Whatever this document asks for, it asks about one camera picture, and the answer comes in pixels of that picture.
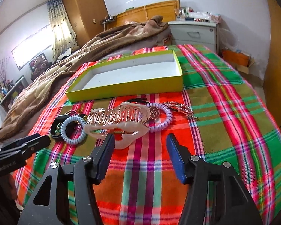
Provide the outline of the wooden wardrobe door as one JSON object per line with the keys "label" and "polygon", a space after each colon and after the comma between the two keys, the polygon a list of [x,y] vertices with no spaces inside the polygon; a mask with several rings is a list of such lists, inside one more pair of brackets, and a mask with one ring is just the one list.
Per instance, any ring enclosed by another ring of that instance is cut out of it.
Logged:
{"label": "wooden wardrobe door", "polygon": [[281,7],[267,0],[271,20],[271,42],[263,90],[267,108],[281,130]]}

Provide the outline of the brown fleece blanket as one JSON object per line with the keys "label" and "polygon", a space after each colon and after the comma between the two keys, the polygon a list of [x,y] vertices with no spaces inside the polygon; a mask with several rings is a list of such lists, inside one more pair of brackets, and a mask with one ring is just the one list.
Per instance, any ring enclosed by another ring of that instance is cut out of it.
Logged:
{"label": "brown fleece blanket", "polygon": [[96,35],[66,59],[55,63],[25,88],[0,127],[0,144],[25,137],[60,88],[86,62],[95,62],[123,48],[156,45],[169,34],[161,15],[145,23],[117,26]]}

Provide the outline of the black wristband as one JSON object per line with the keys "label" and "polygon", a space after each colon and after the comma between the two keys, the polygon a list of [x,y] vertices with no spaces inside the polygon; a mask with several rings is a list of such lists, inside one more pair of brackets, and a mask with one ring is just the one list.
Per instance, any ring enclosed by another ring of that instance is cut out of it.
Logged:
{"label": "black wristband", "polygon": [[51,125],[51,129],[50,129],[50,134],[51,137],[54,140],[60,139],[61,138],[61,126],[62,123],[67,120],[67,118],[69,118],[70,115],[69,114],[62,114],[62,115],[58,115],[55,120],[53,121],[52,125]]}

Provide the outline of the clear glass cup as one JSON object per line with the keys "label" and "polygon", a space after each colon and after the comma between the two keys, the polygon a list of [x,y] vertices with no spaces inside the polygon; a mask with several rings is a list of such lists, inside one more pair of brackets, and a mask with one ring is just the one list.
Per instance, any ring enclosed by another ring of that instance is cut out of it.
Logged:
{"label": "clear glass cup", "polygon": [[185,21],[186,15],[184,8],[176,8],[175,9],[175,16],[177,21]]}

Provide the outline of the yellow-green shallow box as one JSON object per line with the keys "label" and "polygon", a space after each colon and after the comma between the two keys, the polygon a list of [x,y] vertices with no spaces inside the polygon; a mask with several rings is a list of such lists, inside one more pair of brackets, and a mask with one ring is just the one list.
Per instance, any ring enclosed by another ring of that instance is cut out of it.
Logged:
{"label": "yellow-green shallow box", "polygon": [[182,90],[183,73],[177,55],[165,50],[94,64],[73,81],[65,94],[76,103]]}

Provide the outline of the patterned window curtain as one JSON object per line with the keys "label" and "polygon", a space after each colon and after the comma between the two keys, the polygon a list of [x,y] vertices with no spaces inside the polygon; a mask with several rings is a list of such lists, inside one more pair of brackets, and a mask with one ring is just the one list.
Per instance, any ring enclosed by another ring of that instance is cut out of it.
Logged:
{"label": "patterned window curtain", "polygon": [[69,21],[64,3],[62,0],[50,0],[47,3],[49,22],[52,38],[53,58],[52,62],[56,62],[58,57],[68,48],[77,46],[76,33]]}

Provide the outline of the rhinestone hair clip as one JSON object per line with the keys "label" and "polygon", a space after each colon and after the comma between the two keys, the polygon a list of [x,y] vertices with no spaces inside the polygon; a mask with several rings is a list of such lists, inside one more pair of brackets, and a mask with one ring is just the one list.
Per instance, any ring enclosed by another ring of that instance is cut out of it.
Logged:
{"label": "rhinestone hair clip", "polygon": [[193,118],[194,120],[199,120],[199,118],[194,115],[193,110],[187,105],[184,105],[184,104],[181,104],[178,102],[174,102],[174,101],[164,102],[164,105],[173,111],[184,114],[188,118]]}

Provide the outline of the teddy bear picture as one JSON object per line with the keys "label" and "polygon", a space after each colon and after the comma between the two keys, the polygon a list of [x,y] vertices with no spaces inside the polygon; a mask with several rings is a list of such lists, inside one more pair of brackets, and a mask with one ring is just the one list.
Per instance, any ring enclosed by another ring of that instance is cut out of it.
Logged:
{"label": "teddy bear picture", "polygon": [[29,62],[29,67],[32,71],[31,75],[36,77],[50,67],[50,62],[43,52]]}

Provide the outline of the grey bedside cabinet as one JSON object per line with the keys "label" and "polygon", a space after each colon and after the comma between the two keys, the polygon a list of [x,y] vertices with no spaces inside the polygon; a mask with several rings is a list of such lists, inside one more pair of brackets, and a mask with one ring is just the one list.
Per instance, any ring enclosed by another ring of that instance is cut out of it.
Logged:
{"label": "grey bedside cabinet", "polygon": [[219,53],[219,25],[210,22],[170,21],[173,45],[204,45],[212,52]]}

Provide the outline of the large pink hair claw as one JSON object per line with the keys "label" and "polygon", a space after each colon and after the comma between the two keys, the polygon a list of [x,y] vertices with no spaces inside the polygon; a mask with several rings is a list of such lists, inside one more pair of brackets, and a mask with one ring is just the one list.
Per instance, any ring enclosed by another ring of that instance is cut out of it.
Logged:
{"label": "large pink hair claw", "polygon": [[147,106],[130,102],[122,102],[113,109],[94,109],[88,115],[84,132],[102,140],[107,134],[114,134],[115,149],[125,149],[149,132],[150,115]]}

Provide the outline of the wooden headboard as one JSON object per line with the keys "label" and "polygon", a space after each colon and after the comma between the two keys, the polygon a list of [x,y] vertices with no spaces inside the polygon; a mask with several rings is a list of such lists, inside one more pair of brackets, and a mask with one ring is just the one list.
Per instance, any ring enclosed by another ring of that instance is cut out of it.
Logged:
{"label": "wooden headboard", "polygon": [[180,8],[179,0],[162,1],[150,5],[144,5],[138,8],[130,9],[116,16],[116,19],[108,23],[106,29],[122,26],[128,22],[142,23],[153,18],[156,15],[163,17],[163,22],[176,20],[175,9]]}

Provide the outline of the tall wooden wardrobe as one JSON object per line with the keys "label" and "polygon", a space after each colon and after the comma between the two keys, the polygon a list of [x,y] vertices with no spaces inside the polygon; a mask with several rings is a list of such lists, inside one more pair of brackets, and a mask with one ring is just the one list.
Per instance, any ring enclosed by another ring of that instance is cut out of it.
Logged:
{"label": "tall wooden wardrobe", "polygon": [[62,0],[62,2],[80,47],[103,32],[100,22],[108,14],[104,0]]}

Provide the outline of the orange cardboard box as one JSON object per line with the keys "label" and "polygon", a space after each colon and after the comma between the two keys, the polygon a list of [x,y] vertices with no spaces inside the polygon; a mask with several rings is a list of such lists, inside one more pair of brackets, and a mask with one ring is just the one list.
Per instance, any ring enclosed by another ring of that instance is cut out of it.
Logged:
{"label": "orange cardboard box", "polygon": [[240,66],[248,67],[250,57],[243,54],[224,49],[221,51],[222,57],[226,62],[231,62]]}

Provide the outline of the colourful plaid cloth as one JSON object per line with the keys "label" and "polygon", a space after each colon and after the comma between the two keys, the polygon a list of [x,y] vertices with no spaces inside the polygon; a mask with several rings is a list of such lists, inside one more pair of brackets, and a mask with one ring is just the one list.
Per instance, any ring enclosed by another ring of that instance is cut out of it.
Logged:
{"label": "colourful plaid cloth", "polygon": [[115,150],[94,187],[104,224],[177,224],[187,187],[176,177],[166,149],[174,134],[209,163],[230,162],[250,192],[264,224],[281,211],[281,133],[253,87],[203,46],[171,46],[183,71],[182,92],[149,94],[149,102],[175,101],[194,118],[173,114],[171,125]]}

